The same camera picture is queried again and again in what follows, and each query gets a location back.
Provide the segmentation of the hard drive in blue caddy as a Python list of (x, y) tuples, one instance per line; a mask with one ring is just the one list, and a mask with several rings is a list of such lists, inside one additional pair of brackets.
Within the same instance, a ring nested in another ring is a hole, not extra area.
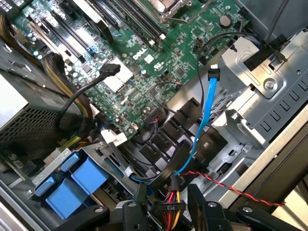
[[(137, 192), (137, 183), (128, 177), (128, 174), (133, 172), (132, 165), (115, 146), (103, 143), (88, 145), (73, 151), (68, 148), (62, 151), (56, 149), (44, 160), (43, 170), (32, 179), (35, 189), (49, 177), (53, 177), (58, 184), (62, 183), (64, 178), (68, 178), (69, 174), (81, 166), (88, 157), (106, 171), (109, 178), (90, 194), (78, 209), (89, 205), (89, 200), (113, 209), (116, 203), (131, 198)], [(34, 198), (46, 203), (45, 197), (37, 197), (34, 193)]]

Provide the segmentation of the green Dell motherboard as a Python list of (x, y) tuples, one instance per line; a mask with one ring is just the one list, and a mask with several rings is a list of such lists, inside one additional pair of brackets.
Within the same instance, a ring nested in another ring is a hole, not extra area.
[[(62, 88), (89, 84), (105, 64), (122, 64), (133, 73), (117, 92), (103, 81), (85, 91), (77, 99), (81, 122), (70, 128), (59, 118), (55, 128), (60, 132), (86, 130), (93, 121), (84, 105), (88, 101), (127, 138), (143, 131), (154, 135), (165, 119), (166, 103), (247, 23), (235, 0), (192, 0), (192, 7), (165, 24), (145, 0), (134, 0), (160, 28), (157, 44), (150, 47), (112, 0), (85, 1), (108, 25), (113, 43), (89, 26), (71, 0), (0, 0), (3, 37), (13, 38), (34, 63), (49, 67)], [(232, 18), (229, 28), (219, 25), (225, 14)]]

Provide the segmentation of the CPU socket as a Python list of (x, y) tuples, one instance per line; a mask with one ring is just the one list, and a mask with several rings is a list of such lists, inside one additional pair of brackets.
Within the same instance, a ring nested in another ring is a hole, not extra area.
[(193, 0), (145, 0), (158, 16), (159, 22), (165, 24), (182, 8), (192, 7)]

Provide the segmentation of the silver chipset heatsink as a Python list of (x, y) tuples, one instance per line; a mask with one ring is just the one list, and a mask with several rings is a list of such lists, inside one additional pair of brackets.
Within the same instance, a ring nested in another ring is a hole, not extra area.
[(107, 87), (113, 91), (119, 91), (128, 80), (133, 77), (133, 73), (125, 66), (120, 65), (120, 71), (115, 76), (107, 77), (103, 82)]

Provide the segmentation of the grey power supply unit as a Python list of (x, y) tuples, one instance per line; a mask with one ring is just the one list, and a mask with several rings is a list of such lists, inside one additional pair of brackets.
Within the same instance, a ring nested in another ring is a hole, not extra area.
[(29, 151), (62, 139), (54, 126), (67, 97), (49, 80), (0, 71), (0, 148), (20, 145)]

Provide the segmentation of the open grey PC case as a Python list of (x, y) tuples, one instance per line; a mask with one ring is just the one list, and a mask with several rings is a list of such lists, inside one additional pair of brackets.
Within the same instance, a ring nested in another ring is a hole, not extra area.
[[(258, 48), (258, 52), (245, 61), (249, 70), (254, 70), (268, 58), (286, 62), (282, 49), (294, 35), (308, 29), (308, 0), (235, 2), (247, 23), (215, 56), (197, 68), (195, 76), (166, 103), (165, 119), (159, 125), (170, 120), (189, 99), (195, 98), (200, 103), (201, 124), (192, 129), (195, 136), (190, 138), (193, 146), (185, 165), (194, 156), (200, 132), (215, 128), (213, 122), (235, 99), (220, 86), (218, 62), (222, 55), (234, 48), (239, 38), (245, 38)], [(0, 71), (35, 81), (40, 77), (49, 80), (67, 97), (55, 122), (63, 118), (64, 124), (71, 128), (82, 119), (77, 99), (107, 77), (115, 76), (120, 66), (105, 64), (100, 75), (89, 84), (76, 87), (68, 83), (62, 88), (50, 76), (49, 67), (27, 58), (14, 39), (3, 37), (0, 29)], [(69, 218), (61, 219), (43, 200), (34, 198), (32, 179), (43, 170), (44, 160), (56, 149), (73, 151), (96, 143), (107, 144), (94, 118), (85, 126), (86, 130), (80, 132), (60, 132), (55, 128), (63, 137), (53, 146), (40, 145), (32, 151), (20, 145), (0, 148), (0, 231), (53, 231), (86, 208), (101, 205), (89, 200), (89, 205), (82, 206)], [(277, 208), (285, 208), (288, 194), (299, 187), (304, 194), (305, 218), (308, 219), (308, 102), (263, 150), (242, 144), (230, 134), (219, 134), (227, 145), (203, 170), (190, 169), (184, 173), (184, 167), (170, 172), (164, 160), (155, 165), (140, 153), (141, 146), (153, 136), (145, 131), (116, 147), (132, 165), (129, 179), (138, 186), (141, 183), (147, 185), (146, 215), (151, 231), (195, 231), (187, 206), (189, 184), (196, 184), (206, 201), (218, 202), (233, 213), (240, 206), (250, 205), (271, 215)], [(122, 201), (135, 200), (136, 194)], [(109, 210), (114, 211), (122, 201)]]

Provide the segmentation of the black graphics card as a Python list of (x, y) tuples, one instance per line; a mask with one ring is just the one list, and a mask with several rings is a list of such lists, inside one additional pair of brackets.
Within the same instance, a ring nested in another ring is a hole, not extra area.
[(85, 1), (71, 0), (89, 26), (96, 31), (108, 43), (113, 43), (114, 38), (102, 17)]

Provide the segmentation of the round coin cell battery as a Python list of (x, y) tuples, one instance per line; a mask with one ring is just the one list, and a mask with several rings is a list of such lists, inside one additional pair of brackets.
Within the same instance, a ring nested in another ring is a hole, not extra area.
[(229, 28), (232, 25), (232, 18), (230, 15), (225, 14), (219, 18), (219, 25), (221, 28)]

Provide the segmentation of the grey optical drive cage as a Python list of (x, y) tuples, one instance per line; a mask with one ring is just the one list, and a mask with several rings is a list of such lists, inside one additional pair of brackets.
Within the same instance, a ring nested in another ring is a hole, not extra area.
[(258, 52), (246, 38), (220, 58), (220, 86), (235, 97), (214, 122), (221, 134), (263, 150), (308, 102), (308, 29), (282, 49), (286, 62), (268, 58), (254, 70), (245, 61)]

